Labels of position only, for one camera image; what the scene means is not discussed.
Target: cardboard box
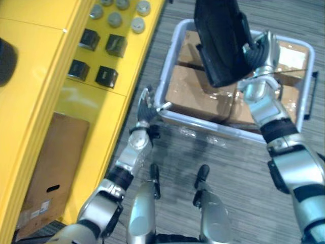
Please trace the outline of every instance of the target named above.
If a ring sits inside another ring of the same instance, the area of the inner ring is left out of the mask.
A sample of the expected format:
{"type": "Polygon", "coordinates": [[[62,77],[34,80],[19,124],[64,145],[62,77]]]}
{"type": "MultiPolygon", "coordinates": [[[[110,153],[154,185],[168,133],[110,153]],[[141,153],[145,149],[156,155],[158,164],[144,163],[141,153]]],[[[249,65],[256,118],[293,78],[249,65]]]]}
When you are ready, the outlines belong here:
{"type": "Polygon", "coordinates": [[[16,240],[63,214],[88,127],[87,121],[53,115],[21,209],[16,240]]]}
{"type": "Polygon", "coordinates": [[[204,66],[196,45],[200,44],[200,37],[197,32],[186,31],[181,50],[178,55],[178,64],[199,70],[204,70],[204,66]]]}
{"type": "MultiPolygon", "coordinates": [[[[296,106],[299,98],[299,90],[293,86],[284,85],[282,92],[281,103],[287,109],[290,118],[295,123],[296,116],[296,106]]],[[[257,129],[254,120],[249,111],[248,105],[243,100],[243,94],[240,91],[236,92],[232,111],[230,117],[227,119],[226,124],[246,130],[257,129]]]]}
{"type": "Polygon", "coordinates": [[[213,88],[204,71],[176,65],[168,87],[166,101],[172,111],[220,122],[228,118],[236,85],[213,88]]]}
{"type": "MultiPolygon", "coordinates": [[[[193,67],[203,70],[204,66],[200,58],[196,45],[201,43],[197,32],[187,31],[181,50],[178,56],[178,64],[186,67],[193,67]]],[[[284,85],[282,104],[288,110],[293,122],[296,121],[296,103],[299,98],[299,91],[294,86],[301,82],[305,76],[308,61],[308,48],[285,41],[279,41],[280,59],[279,65],[274,77],[281,80],[284,85]]],[[[256,125],[250,115],[248,105],[243,101],[241,92],[235,93],[234,103],[232,105],[229,118],[224,121],[225,124],[239,129],[256,130],[256,125]]]]}
{"type": "MultiPolygon", "coordinates": [[[[181,50],[178,56],[178,64],[182,66],[192,67],[204,70],[204,66],[200,57],[200,53],[196,45],[201,43],[197,32],[187,31],[181,50]]],[[[295,86],[304,78],[309,50],[305,46],[279,41],[280,59],[274,77],[276,79],[285,80],[286,85],[295,86]]]]}

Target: robot leg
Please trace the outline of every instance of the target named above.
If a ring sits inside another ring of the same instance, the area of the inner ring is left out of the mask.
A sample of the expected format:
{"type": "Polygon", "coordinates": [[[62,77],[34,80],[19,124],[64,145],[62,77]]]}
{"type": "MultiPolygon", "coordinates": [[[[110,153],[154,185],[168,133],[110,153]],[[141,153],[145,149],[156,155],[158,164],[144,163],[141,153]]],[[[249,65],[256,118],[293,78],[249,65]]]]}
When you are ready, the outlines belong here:
{"type": "Polygon", "coordinates": [[[155,238],[155,199],[160,198],[158,168],[151,165],[151,180],[139,188],[127,227],[127,244],[150,244],[155,238]]]}
{"type": "Polygon", "coordinates": [[[198,191],[193,200],[194,206],[200,208],[202,214],[200,240],[209,244],[232,243],[228,212],[219,197],[206,184],[208,173],[208,166],[201,166],[195,184],[198,191]]]}

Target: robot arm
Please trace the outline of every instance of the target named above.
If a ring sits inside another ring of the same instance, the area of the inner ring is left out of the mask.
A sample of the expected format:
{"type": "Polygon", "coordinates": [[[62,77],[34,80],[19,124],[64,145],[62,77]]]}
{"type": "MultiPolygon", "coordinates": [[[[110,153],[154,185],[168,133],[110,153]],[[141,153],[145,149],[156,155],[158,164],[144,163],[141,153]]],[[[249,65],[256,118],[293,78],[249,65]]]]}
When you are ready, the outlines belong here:
{"type": "Polygon", "coordinates": [[[239,88],[267,143],[273,182],[292,196],[303,243],[325,243],[325,164],[275,97],[277,82],[271,73],[278,63],[277,41],[270,32],[262,38],[271,47],[265,65],[256,70],[255,78],[241,81],[239,88]]]}
{"type": "Polygon", "coordinates": [[[47,244],[96,244],[99,237],[109,236],[123,210],[125,192],[152,148],[149,122],[164,108],[151,105],[151,88],[143,90],[138,104],[138,123],[132,129],[127,146],[104,178],[82,206],[77,223],[55,234],[47,244]]]}

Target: yellow shelf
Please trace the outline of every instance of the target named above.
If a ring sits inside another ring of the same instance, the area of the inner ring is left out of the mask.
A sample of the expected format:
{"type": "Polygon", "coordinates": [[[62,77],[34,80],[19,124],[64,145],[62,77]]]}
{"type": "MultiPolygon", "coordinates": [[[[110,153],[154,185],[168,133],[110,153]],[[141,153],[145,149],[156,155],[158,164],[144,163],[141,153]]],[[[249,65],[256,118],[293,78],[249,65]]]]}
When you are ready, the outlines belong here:
{"type": "Polygon", "coordinates": [[[127,10],[120,11],[115,5],[103,7],[103,17],[89,19],[86,28],[96,31],[100,41],[95,51],[78,47],[74,59],[90,66],[85,81],[70,78],[61,90],[55,111],[90,122],[83,154],[77,169],[72,192],[66,210],[59,220],[65,224],[76,221],[78,212],[104,177],[108,162],[123,124],[142,63],[145,59],[151,37],[159,19],[165,0],[148,0],[151,12],[143,17],[146,28],[141,34],[131,30],[131,21],[140,17],[136,12],[138,1],[130,1],[127,10]],[[122,26],[111,28],[107,17],[112,12],[120,13],[122,26]],[[109,55],[105,50],[109,34],[126,37],[124,57],[109,55]],[[100,66],[113,68],[118,72],[114,88],[107,88],[95,82],[100,66]]]}
{"type": "Polygon", "coordinates": [[[15,46],[0,87],[0,243],[10,243],[64,77],[92,0],[2,0],[0,37],[15,46]]]}

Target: gray round button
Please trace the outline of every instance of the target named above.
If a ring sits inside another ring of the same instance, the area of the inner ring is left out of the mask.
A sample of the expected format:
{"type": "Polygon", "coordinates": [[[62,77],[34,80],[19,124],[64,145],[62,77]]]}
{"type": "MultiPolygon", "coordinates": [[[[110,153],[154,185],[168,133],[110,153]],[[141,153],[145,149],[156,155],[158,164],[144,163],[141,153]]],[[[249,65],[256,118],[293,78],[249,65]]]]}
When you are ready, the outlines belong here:
{"type": "Polygon", "coordinates": [[[125,10],[130,6],[130,3],[128,0],[116,0],[115,4],[119,10],[125,10]]]}
{"type": "Polygon", "coordinates": [[[92,19],[99,19],[101,18],[103,15],[103,9],[100,5],[98,4],[95,4],[93,7],[92,7],[92,10],[90,12],[90,17],[92,19]]]}
{"type": "Polygon", "coordinates": [[[111,27],[117,28],[122,24],[122,17],[119,13],[113,12],[108,16],[107,22],[111,27]]]}
{"type": "Polygon", "coordinates": [[[147,16],[150,14],[150,10],[150,2],[145,0],[138,2],[137,11],[139,15],[147,16]]]}
{"type": "Polygon", "coordinates": [[[143,18],[134,18],[131,23],[131,28],[134,31],[134,33],[140,34],[144,31],[146,25],[144,23],[143,18]]]}
{"type": "Polygon", "coordinates": [[[112,3],[113,3],[113,0],[101,0],[101,4],[103,6],[110,6],[110,5],[112,5],[112,3]]]}

